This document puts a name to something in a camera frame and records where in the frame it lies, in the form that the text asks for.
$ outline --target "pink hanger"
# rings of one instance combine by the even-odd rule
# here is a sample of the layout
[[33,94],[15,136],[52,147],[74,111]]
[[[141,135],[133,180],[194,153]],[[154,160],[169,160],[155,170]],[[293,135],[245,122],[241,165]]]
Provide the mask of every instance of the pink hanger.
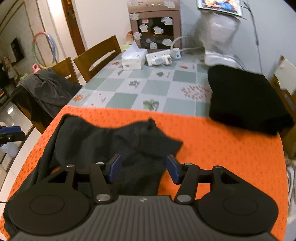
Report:
[[37,64],[33,64],[32,69],[34,70],[34,74],[41,70]]

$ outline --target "orange tablecloth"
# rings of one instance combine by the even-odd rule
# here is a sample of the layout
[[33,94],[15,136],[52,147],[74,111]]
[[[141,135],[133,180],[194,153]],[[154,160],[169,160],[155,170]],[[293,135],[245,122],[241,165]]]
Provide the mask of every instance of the orange tablecloth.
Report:
[[[259,133],[228,127],[209,118],[134,111],[123,109],[97,109],[65,106],[43,133],[25,161],[11,189],[11,197],[23,180],[35,168],[44,147],[64,114],[76,115],[103,128],[117,128],[136,121],[153,118],[156,125],[171,138],[184,142],[177,159],[181,163],[194,163],[202,169],[221,165],[267,193],[277,203],[279,216],[272,234],[284,240],[288,210],[288,185],[284,153],[279,136],[269,137]],[[174,185],[166,172],[161,180],[159,195],[175,196]],[[210,190],[200,184],[197,197]],[[0,231],[9,238],[1,218]]]

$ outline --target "power strip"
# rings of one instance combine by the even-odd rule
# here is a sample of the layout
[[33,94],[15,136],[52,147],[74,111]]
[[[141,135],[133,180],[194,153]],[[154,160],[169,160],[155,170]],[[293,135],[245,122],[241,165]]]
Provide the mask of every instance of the power strip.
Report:
[[180,59],[181,52],[179,48],[174,48],[173,50],[167,49],[159,52],[149,53],[146,55],[147,62],[149,66],[153,65],[170,65],[172,59]]

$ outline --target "white paper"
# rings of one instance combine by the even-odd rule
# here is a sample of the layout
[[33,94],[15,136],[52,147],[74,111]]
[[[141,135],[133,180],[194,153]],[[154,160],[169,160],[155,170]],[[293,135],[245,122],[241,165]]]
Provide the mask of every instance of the white paper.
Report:
[[141,49],[137,46],[137,43],[134,41],[132,45],[123,53],[121,56],[124,59],[139,58],[139,53],[142,52]]
[[286,89],[293,95],[296,90],[296,66],[284,59],[274,75],[279,80],[281,89]]

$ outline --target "white sticker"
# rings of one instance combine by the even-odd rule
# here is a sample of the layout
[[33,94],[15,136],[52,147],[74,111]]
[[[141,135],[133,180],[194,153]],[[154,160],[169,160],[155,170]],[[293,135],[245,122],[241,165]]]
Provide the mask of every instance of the white sticker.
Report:
[[142,24],[148,24],[149,23],[149,19],[148,18],[143,18],[142,19]]
[[157,49],[157,44],[154,43],[154,42],[152,42],[152,43],[150,44],[150,49]]
[[170,17],[164,17],[161,19],[161,22],[164,23],[165,25],[171,26],[173,25],[173,19]]
[[176,4],[172,1],[165,1],[164,5],[168,8],[176,8]]
[[130,16],[130,19],[133,20],[133,21],[139,20],[139,14],[132,13],[129,16]]
[[148,32],[148,26],[146,24],[140,25],[139,29],[141,29],[141,32],[143,33]]
[[163,33],[163,29],[160,27],[154,27],[153,30],[154,30],[155,34],[162,34]]
[[133,7],[135,7],[135,6],[140,6],[141,3],[142,3],[142,2],[138,2],[138,1],[129,1],[129,2],[128,2],[128,4],[129,4],[130,6],[133,6]]
[[139,33],[139,32],[135,32],[135,33],[133,34],[133,37],[134,37],[135,40],[140,40],[141,37],[142,37],[142,34]]
[[170,46],[172,46],[172,43],[173,42],[170,39],[164,39],[163,40],[163,45],[165,45],[165,46],[170,47]]

